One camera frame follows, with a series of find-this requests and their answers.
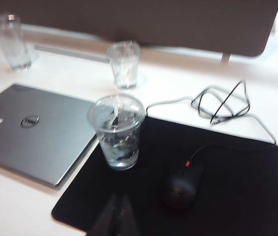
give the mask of plastic cup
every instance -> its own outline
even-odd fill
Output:
[[[141,55],[140,46],[134,41],[114,43],[107,49],[106,55],[110,60],[117,88],[135,88]]]
[[[135,165],[139,155],[143,105],[127,94],[99,99],[88,111],[108,166],[123,171]]]
[[[31,59],[23,38],[21,20],[15,14],[0,14],[0,47],[12,70],[30,68]]]

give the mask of mouse cable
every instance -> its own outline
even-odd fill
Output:
[[[217,148],[223,148],[223,149],[228,149],[228,150],[232,150],[232,151],[236,151],[236,152],[244,152],[244,153],[249,153],[249,152],[258,152],[258,151],[264,151],[267,149],[271,149],[273,147],[276,147],[275,144],[269,144],[268,146],[261,148],[261,149],[255,149],[255,150],[242,150],[242,149],[237,149],[237,148],[233,148],[233,147],[228,147],[228,146],[224,146],[224,145],[219,145],[219,144],[213,144],[213,143],[208,143],[208,144],[204,144],[202,146],[200,146],[193,154],[190,158],[187,159],[186,164],[185,164],[185,168],[183,170],[182,176],[184,175],[186,169],[190,166],[191,161],[194,159],[194,157],[200,152],[203,151],[206,148],[209,147],[217,147]]]
[[[243,84],[244,85],[244,94],[245,96],[240,96],[236,93],[234,93],[235,89],[240,85]],[[216,92],[215,90],[222,92],[222,93],[226,93],[227,97],[225,99],[222,99]],[[206,94],[210,94],[213,95],[221,104],[219,106],[219,108],[215,111],[215,113],[211,113],[209,112],[207,109],[205,109],[203,106],[201,106],[201,101],[203,99],[203,97]],[[239,112],[234,112],[231,107],[229,107],[226,104],[226,101],[228,100],[228,98],[234,98],[234,99],[238,99],[242,102],[244,102],[246,105],[239,111]],[[242,118],[242,117],[252,117],[254,118],[261,126],[262,128],[268,133],[268,135],[272,138],[274,145],[277,144],[276,138],[274,137],[274,135],[270,132],[270,130],[266,127],[266,125],[254,114],[249,113],[248,111],[250,110],[250,100],[247,94],[247,88],[246,88],[246,82],[245,80],[240,80],[235,87],[231,90],[228,91],[222,87],[219,86],[208,86],[207,88],[205,88],[201,93],[199,93],[195,98],[192,98],[190,96],[185,96],[185,97],[181,97],[175,100],[169,100],[169,101],[161,101],[161,102],[155,102],[150,104],[147,108],[146,108],[146,114],[148,117],[148,109],[153,107],[153,106],[158,106],[158,105],[163,105],[163,104],[171,104],[171,103],[176,103],[176,102],[180,102],[183,100],[190,100],[191,101],[191,107],[196,109],[198,111],[198,114],[200,117],[202,118],[206,118],[206,119],[210,119],[210,124],[211,125],[215,125],[218,123],[222,123],[222,122],[226,122],[229,121],[231,119],[234,118]],[[224,107],[226,108],[230,115],[228,116],[220,116],[218,115],[219,110]]]

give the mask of clear plastic cup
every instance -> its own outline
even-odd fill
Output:
[[[106,51],[113,69],[115,84],[119,89],[133,89],[137,86],[140,46],[134,41],[112,44]]]
[[[31,59],[21,29],[21,20],[15,14],[0,14],[0,47],[12,70],[30,68]]]
[[[127,94],[101,98],[89,109],[88,121],[111,168],[123,171],[137,162],[144,117],[143,105]]]

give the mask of dell logo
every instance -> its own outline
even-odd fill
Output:
[[[39,122],[39,116],[29,116],[24,118],[21,121],[21,127],[25,129],[32,128],[35,125],[37,125],[38,122]]]

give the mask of table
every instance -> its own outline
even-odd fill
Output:
[[[90,35],[24,25],[29,48],[38,53],[31,69],[13,72],[0,51],[0,92],[12,83],[96,101],[120,92],[113,83],[108,64],[67,57],[33,49],[45,45],[103,57],[111,42]],[[257,114],[278,141],[278,15],[275,32],[265,52],[256,58],[232,55],[229,63],[221,53],[184,48],[144,47],[139,63],[139,87],[128,93],[145,107],[157,101],[182,96],[195,97],[209,85],[232,89],[241,79],[247,82],[251,112]],[[188,102],[153,107],[149,115],[242,137],[271,141],[253,119],[243,118],[210,126]],[[0,168],[0,235],[70,235],[85,232],[55,221],[51,210],[81,169],[95,142],[61,189],[52,189]]]

